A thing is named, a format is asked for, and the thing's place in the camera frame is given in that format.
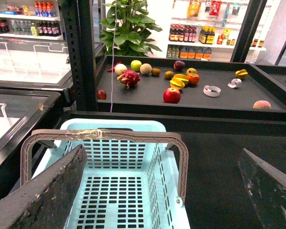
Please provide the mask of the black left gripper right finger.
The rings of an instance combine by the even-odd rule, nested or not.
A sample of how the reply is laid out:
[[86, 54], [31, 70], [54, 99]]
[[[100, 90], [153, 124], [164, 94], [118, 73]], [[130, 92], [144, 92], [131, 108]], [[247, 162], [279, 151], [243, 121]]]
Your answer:
[[238, 166], [262, 227], [286, 229], [286, 174], [245, 148]]

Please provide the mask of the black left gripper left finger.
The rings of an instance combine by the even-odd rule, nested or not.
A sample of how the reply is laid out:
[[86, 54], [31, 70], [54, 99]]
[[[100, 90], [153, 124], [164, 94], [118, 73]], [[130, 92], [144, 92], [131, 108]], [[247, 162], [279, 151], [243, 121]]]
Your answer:
[[0, 229], [62, 229], [85, 165], [86, 152], [79, 145], [0, 200]]

